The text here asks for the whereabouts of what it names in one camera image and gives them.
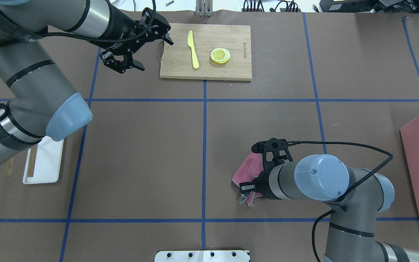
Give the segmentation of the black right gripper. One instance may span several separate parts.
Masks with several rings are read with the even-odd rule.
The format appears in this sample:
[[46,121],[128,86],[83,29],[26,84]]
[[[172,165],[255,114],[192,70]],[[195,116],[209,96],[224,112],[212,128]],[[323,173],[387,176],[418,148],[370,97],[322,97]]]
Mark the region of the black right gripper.
[[250,194],[256,192],[266,199],[272,198],[272,192],[269,187],[269,179],[265,175],[259,175],[253,181],[242,182],[239,184],[241,194]]

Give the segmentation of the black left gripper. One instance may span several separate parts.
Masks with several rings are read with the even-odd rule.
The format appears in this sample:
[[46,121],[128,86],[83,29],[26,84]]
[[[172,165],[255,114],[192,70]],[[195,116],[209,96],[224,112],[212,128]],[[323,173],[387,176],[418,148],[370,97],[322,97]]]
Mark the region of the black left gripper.
[[[171,26],[168,20],[151,8],[143,10],[140,20],[133,20],[122,11],[116,11],[113,23],[113,39],[131,38],[132,40],[113,43],[113,53],[110,51],[101,52],[100,59],[106,67],[120,74],[134,68],[144,71],[143,64],[133,59],[134,52],[138,51],[145,43],[155,40],[162,40],[173,46],[170,30]],[[115,55],[122,55],[123,60],[116,59]]]

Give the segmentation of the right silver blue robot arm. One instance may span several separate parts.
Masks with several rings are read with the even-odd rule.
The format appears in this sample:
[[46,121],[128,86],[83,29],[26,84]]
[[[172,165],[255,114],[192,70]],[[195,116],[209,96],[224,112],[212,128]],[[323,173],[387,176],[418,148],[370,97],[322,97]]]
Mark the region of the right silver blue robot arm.
[[346,166],[336,156],[310,155],[299,161],[281,158],[273,168],[263,167],[251,153],[232,181],[240,188],[242,203],[255,198],[323,202],[330,207],[325,262],[419,262],[419,252],[375,241],[376,219],[394,202],[394,186],[387,177],[373,174],[355,189],[369,170]]

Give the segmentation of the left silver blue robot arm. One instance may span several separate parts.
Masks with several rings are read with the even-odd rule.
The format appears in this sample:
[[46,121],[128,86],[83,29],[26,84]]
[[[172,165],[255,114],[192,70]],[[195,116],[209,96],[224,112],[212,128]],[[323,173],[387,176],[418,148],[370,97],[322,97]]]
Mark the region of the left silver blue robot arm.
[[0,165],[46,136],[61,141],[92,120],[41,39],[87,41],[104,50],[105,66],[122,74],[144,70],[133,55],[145,43],[172,45],[170,28],[155,5],[134,20],[108,0],[0,0],[0,79],[14,94],[0,103]]

